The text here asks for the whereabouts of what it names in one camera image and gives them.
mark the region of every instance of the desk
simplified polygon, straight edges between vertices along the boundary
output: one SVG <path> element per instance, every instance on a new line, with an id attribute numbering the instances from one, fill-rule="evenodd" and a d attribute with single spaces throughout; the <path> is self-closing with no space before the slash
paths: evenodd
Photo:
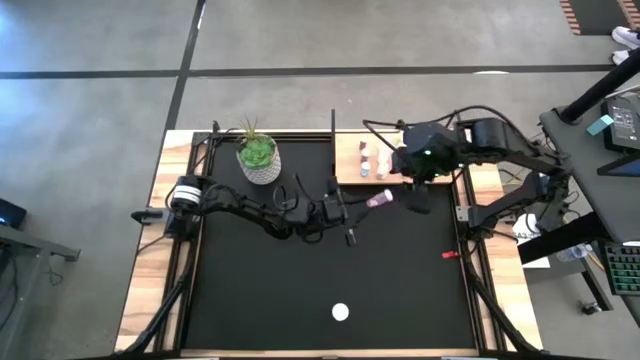
<path id="1" fill-rule="evenodd" d="M 169 131 L 165 138 L 158 165 L 150 206 L 163 207 L 164 197 L 175 184 L 176 179 L 184 175 L 194 131 Z M 471 178 L 474 184 L 476 200 L 480 204 L 490 203 L 503 195 L 502 186 L 495 166 L 473 167 Z M 164 224 L 154 224 L 144 228 L 139 246 L 158 238 Z M 524 272 L 521 268 L 518 250 L 511 239 L 496 236 L 486 241 L 487 253 L 493 276 L 498 303 L 516 328 L 534 346 L 541 348 L 533 307 L 529 298 Z M 165 287 L 172 240 L 162 240 L 138 256 L 131 278 L 131 284 L 122 316 L 120 330 L 116 341 L 116 350 L 126 348 L 147 325 L 162 300 Z M 172 309 L 164 344 L 172 345 L 176 328 L 178 305 Z M 486 309 L 481 309 L 483 327 L 489 348 L 495 348 L 492 337 L 492 322 Z M 326 350 L 298 351 L 295 354 L 286 351 L 269 352 L 235 352 L 235 351 L 189 351 L 183 350 L 185 356 L 469 356 L 477 352 L 474 349 L 403 349 L 403 350 Z"/>

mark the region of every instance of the potted plant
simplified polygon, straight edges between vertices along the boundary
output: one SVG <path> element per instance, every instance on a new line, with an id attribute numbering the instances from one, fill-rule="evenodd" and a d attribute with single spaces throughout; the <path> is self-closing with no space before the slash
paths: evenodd
<path id="1" fill-rule="evenodd" d="M 242 123 L 244 134 L 237 139 L 236 157 L 249 181 L 265 185 L 280 175 L 280 154 L 278 145 L 271 136 L 256 132 L 257 124 L 257 118 L 253 124 L 249 118 L 246 118 L 246 123 Z"/>

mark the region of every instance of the gray floor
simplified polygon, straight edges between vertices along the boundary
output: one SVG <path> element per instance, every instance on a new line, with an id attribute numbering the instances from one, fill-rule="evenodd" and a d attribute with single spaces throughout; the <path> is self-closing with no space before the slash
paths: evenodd
<path id="1" fill-rule="evenodd" d="M 0 2 L 1 71 L 178 69 L 195 0 Z M 209 0 L 192 68 L 607 64 L 608 37 L 574 36 L 557 0 Z M 418 121 L 486 104 L 533 135 L 540 112 L 602 73 L 190 79 L 177 128 L 327 128 L 362 118 Z M 82 248 L 46 279 L 23 358 L 108 354 L 175 79 L 0 80 L 0 197 L 26 207 L 25 230 Z M 579 210 L 588 210 L 586 204 Z M 533 284 L 545 347 L 635 359 L 638 328 L 616 310 L 584 317 L 581 278 Z M 617 331 L 625 329 L 624 334 Z"/>
<path id="2" fill-rule="evenodd" d="M 194 69 L 604 64 L 619 47 L 573 36 L 558 0 L 221 0 L 201 36 Z"/>

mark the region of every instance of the wooden edge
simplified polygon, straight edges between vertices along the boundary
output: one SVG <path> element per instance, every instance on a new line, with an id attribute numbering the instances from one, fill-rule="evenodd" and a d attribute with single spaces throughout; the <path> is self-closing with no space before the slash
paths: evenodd
<path id="1" fill-rule="evenodd" d="M 175 153 L 176 151 L 179 151 L 179 148 L 182 147 L 186 147 L 186 146 L 190 146 L 191 145 L 191 139 L 193 136 L 193 133 L 195 132 L 199 132 L 199 131 L 203 131 L 203 132 L 207 132 L 207 131 L 211 131 L 209 129 L 207 130 L 172 130 L 167 132 L 167 136 L 165 138 L 165 142 L 163 143 L 162 146 L 162 151 L 168 151 L 169 153 L 166 155 L 166 162 L 167 164 L 164 166 L 175 166 L 175 165 L 179 165 L 177 164 L 176 160 L 177 157 L 182 157 L 183 154 L 182 153 Z M 290 129 L 270 129 L 270 130 L 259 130 L 265 133 L 270 133 L 270 132 L 328 132 L 330 131 L 329 129 L 309 129 L 309 130 L 300 130 L 300 129 L 296 129 L 296 130 L 290 130 Z M 362 133 L 368 133 L 366 129 L 357 129 L 357 130 L 336 130 L 336 132 L 340 133 L 340 132 L 362 132 Z M 385 132 L 385 133 L 389 133 L 389 132 L 395 132 L 395 130 L 380 130 L 381 132 Z M 184 165 L 186 166 L 186 162 L 187 162 L 187 158 L 185 157 L 184 159 Z M 165 160 L 165 156 L 163 154 L 161 154 L 161 160 Z M 160 165 L 159 164 L 159 168 L 156 170 L 156 174 L 155 174 L 155 178 L 154 178 L 154 183 L 153 183 L 153 188 L 155 190 L 155 188 L 157 187 L 158 182 L 161 181 L 159 180 L 159 174 L 160 174 Z M 499 179 L 499 175 L 497 174 L 497 171 L 495 171 L 495 174 L 488 174 L 486 171 L 480 171 L 479 173 L 476 173 L 477 170 L 479 169 L 471 169 L 471 174 L 472 174 L 472 178 L 476 178 L 476 176 L 498 176 Z M 177 176 L 179 174 L 175 174 L 176 169 L 171 167 L 171 168 L 167 168 L 166 170 L 168 173 L 166 174 L 166 176 Z M 460 198 L 461 201 L 464 199 L 466 200 L 466 194 L 464 194 L 464 191 L 462 191 L 460 193 Z M 482 203 L 483 199 L 477 199 L 478 203 Z M 181 254 L 186 253 L 186 249 L 181 249 Z M 474 254 L 474 265 L 476 265 L 476 261 L 478 260 L 477 254 Z M 138 263 L 136 261 L 136 264 L 134 265 L 134 268 L 138 267 Z M 132 299 L 133 294 L 131 291 L 128 292 L 127 294 L 127 302 L 130 301 L 135 301 L 135 299 Z M 489 348 L 495 348 L 494 346 L 491 346 L 492 344 L 495 344 L 495 339 L 493 339 L 493 332 L 491 331 L 491 317 L 490 314 L 488 313 L 488 310 L 486 308 L 486 306 L 484 305 L 484 303 L 482 302 L 482 300 L 479 301 L 480 302 L 480 312 L 481 312 L 481 318 L 482 318 L 482 325 L 485 331 L 485 336 L 487 338 L 487 345 L 489 345 Z M 167 329 L 167 335 L 174 334 L 175 331 L 175 309 L 172 309 L 172 315 L 170 320 L 170 326 Z M 539 333 L 537 332 L 537 325 L 534 323 L 533 324 L 534 327 L 536 327 L 536 329 L 529 329 L 531 331 L 535 330 L 535 335 L 538 338 L 538 342 L 539 342 Z M 118 341 L 116 342 L 116 346 L 115 348 L 122 348 L 122 345 L 125 345 L 126 343 L 130 343 L 132 342 L 136 336 L 134 336 L 135 334 L 123 334 L 122 333 L 122 328 L 120 329 L 120 332 L 118 333 Z M 167 338 L 165 338 L 165 342 L 170 341 L 171 337 L 168 336 Z M 254 356 L 254 357 L 318 357 L 318 356 L 343 356 L 343 357 L 354 357 L 354 356 L 369 356 L 369 357 L 401 357 L 401 356 L 443 356 L 443 355 L 452 355 L 452 356 L 477 356 L 478 355 L 478 351 L 476 349 L 371 349 L 371 350 L 309 350 L 309 351 L 225 351 L 225 350 L 183 350 L 182 352 L 182 356 L 195 356 L 195 357 L 211 357 L 211 356 L 227 356 L 227 357 L 240 357 L 240 356 Z"/>
<path id="2" fill-rule="evenodd" d="M 362 349 L 362 350 L 191 350 L 182 357 L 408 357 L 408 356 L 478 356 L 476 349 Z"/>

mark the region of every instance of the robotic arm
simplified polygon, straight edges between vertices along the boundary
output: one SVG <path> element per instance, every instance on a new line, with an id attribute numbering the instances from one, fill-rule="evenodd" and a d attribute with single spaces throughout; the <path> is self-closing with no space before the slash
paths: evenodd
<path id="1" fill-rule="evenodd" d="M 296 191 L 295 197 L 287 199 L 284 187 L 280 186 L 273 193 L 275 209 L 272 209 L 209 177 L 181 176 L 167 208 L 175 214 L 176 219 L 204 216 L 219 211 L 232 213 L 260 225 L 265 232 L 277 239 L 287 239 L 295 233 L 308 244 L 320 242 L 324 230 L 342 226 L 347 245 L 355 246 L 353 229 L 369 211 L 383 203 L 379 200 L 356 199 L 343 194 L 335 178 L 329 180 L 329 190 L 322 199 L 312 200 L 306 196 L 297 175 L 296 181 L 305 196 L 299 196 Z M 383 192 L 382 196 L 387 201 L 393 199 L 389 190 Z M 366 203 L 364 210 L 355 217 L 349 217 L 347 207 L 361 203 Z"/>
<path id="2" fill-rule="evenodd" d="M 425 182 L 470 164 L 509 161 L 533 170 L 516 191 L 489 205 L 467 209 L 470 230 L 493 228 L 505 214 L 539 201 L 546 202 L 547 207 L 538 227 L 549 231 L 562 225 L 561 213 L 566 208 L 564 199 L 569 193 L 570 178 L 565 158 L 539 142 L 528 141 L 508 119 L 460 121 L 454 130 L 437 122 L 414 125 L 399 122 L 396 127 L 404 131 L 405 145 L 392 147 L 392 172 L 413 178 L 414 191 L 422 197 Z"/>
<path id="3" fill-rule="evenodd" d="M 388 201 L 401 201 L 410 210 L 427 214 L 430 212 L 428 190 L 425 183 L 439 175 L 445 175 L 470 164 L 497 163 L 509 161 L 534 170 L 524 180 L 522 186 L 492 204 L 474 205 L 465 209 L 469 229 L 474 232 L 481 228 L 493 228 L 498 220 L 514 209 L 523 208 L 535 202 L 546 202 L 547 208 L 538 222 L 542 230 L 551 230 L 561 225 L 564 199 L 568 195 L 570 172 L 563 157 L 539 143 L 529 142 L 508 120 L 480 118 L 460 121 L 455 129 L 437 122 L 404 124 L 396 127 L 404 131 L 404 146 L 395 148 L 371 127 L 364 124 L 381 138 L 393 151 L 392 173 L 411 177 L 413 184 L 406 190 L 386 191 Z M 300 179 L 296 181 L 300 190 Z M 278 192 L 284 198 L 277 201 Z M 296 195 L 286 198 L 284 187 L 276 188 L 273 194 L 274 206 L 255 202 L 239 194 L 233 188 L 216 183 L 208 177 L 186 175 L 179 178 L 173 199 L 167 208 L 176 217 L 204 216 L 212 212 L 229 212 L 256 223 L 277 239 L 289 238 L 294 233 L 309 244 L 318 243 L 324 230 L 342 226 L 348 246 L 356 244 L 353 229 L 379 202 L 367 199 L 351 199 L 342 193 L 335 177 L 328 182 L 328 191 L 320 200 Z M 347 207 L 367 203 L 365 210 L 355 217 L 349 217 Z"/>

